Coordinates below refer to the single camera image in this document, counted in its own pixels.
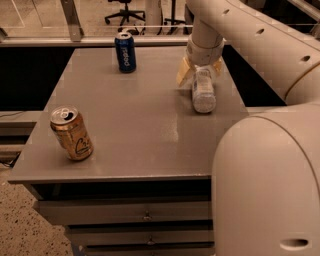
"floor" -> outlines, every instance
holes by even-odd
[[[133,1],[130,7],[143,9],[144,1]],[[184,16],[184,2],[177,1],[179,19]],[[0,27],[11,37],[65,35],[68,31],[59,4],[60,0],[1,0]],[[120,8],[118,2],[107,0],[75,0],[75,4],[87,36],[107,35],[110,27],[105,24],[104,16]],[[170,0],[162,0],[164,17],[170,17],[170,5]],[[119,22],[120,18],[112,20],[112,24]],[[35,199],[22,185],[7,182],[10,172],[10,168],[0,164],[0,255],[73,255],[63,235],[64,228],[51,226],[32,209]]]
[[[106,25],[104,17],[119,12],[124,4],[107,0],[73,0],[85,37],[114,36],[120,18],[111,19]],[[147,0],[134,0],[129,9],[145,10]],[[184,19],[185,0],[177,0],[176,18]],[[161,0],[164,18],[171,16],[171,0]],[[68,37],[69,31],[60,0],[1,0],[0,27],[13,38]],[[125,24],[145,27],[144,22],[130,19]]]
[[[33,196],[22,185],[7,182],[10,171],[0,168],[0,255],[72,255],[64,229],[32,210]]]

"gold soda can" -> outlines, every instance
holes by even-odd
[[[74,106],[66,105],[54,109],[50,126],[71,160],[83,160],[93,152],[83,117]]]

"can lid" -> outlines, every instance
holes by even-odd
[[[116,36],[116,38],[117,39],[122,39],[122,40],[124,40],[124,39],[129,39],[129,38],[131,38],[132,37],[132,35],[129,33],[129,32],[120,32],[120,33],[118,33],[117,34],[117,36]]]
[[[51,122],[54,124],[67,124],[72,122],[79,111],[71,105],[64,105],[54,109],[51,113]]]

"soda can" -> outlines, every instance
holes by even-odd
[[[192,103],[194,109],[199,113],[209,113],[216,107],[211,72],[206,68],[197,68],[194,74]]]
[[[71,160],[83,160],[93,152],[83,117],[74,106],[66,105],[54,109],[50,126]]]
[[[134,40],[129,32],[120,32],[115,40],[115,47],[122,73],[130,73],[136,70],[136,55],[134,50]]]

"cabinet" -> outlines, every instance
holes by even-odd
[[[184,50],[136,48],[137,70],[122,74],[114,49],[77,49],[9,178],[86,255],[214,254],[213,156],[247,112],[223,66],[216,110],[197,114],[175,84]],[[83,114],[95,146],[84,161],[68,160],[50,130],[64,104]]]

